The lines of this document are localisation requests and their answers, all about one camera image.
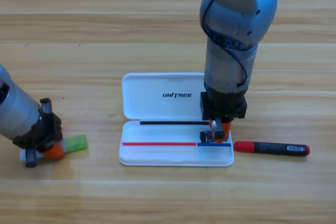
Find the red line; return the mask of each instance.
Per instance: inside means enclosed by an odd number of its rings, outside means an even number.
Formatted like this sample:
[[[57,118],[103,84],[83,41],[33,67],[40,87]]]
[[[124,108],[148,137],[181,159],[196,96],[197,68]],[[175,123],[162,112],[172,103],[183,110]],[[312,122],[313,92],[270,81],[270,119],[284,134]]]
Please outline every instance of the red line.
[[[196,146],[196,143],[172,143],[172,142],[148,142],[148,143],[140,143],[140,142],[126,142],[122,143],[124,146]]]

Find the blue line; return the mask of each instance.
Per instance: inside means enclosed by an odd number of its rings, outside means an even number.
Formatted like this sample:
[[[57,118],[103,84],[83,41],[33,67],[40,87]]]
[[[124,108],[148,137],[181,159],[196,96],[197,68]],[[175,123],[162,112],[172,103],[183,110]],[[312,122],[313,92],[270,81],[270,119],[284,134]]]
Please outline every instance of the blue line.
[[[197,146],[231,147],[231,144],[197,143]]]

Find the unitree logo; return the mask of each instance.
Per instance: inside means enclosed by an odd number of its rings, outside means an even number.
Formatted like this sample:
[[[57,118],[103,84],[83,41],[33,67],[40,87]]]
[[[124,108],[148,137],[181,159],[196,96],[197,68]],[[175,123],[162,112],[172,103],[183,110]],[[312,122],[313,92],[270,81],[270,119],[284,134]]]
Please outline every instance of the unitree logo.
[[[163,94],[162,97],[191,97],[193,94],[176,94],[176,93],[171,93],[171,94]]]

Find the wooden table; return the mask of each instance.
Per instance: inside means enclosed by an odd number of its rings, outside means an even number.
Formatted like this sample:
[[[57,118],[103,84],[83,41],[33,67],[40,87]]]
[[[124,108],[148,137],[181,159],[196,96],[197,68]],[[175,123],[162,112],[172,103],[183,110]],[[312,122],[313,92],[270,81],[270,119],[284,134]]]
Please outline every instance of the wooden table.
[[[235,140],[308,144],[307,158],[235,153],[228,168],[118,161],[121,78],[204,69],[201,0],[0,0],[1,64],[50,97],[87,152],[26,169],[0,141],[1,223],[336,223],[336,0],[279,0]]]

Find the red marker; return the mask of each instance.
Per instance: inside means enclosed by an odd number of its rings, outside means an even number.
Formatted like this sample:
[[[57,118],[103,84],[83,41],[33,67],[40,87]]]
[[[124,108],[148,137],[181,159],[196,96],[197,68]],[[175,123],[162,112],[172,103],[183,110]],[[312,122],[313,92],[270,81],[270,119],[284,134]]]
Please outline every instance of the red marker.
[[[234,150],[238,152],[287,155],[287,156],[307,156],[310,153],[308,145],[303,144],[279,144],[262,142],[237,141]]]

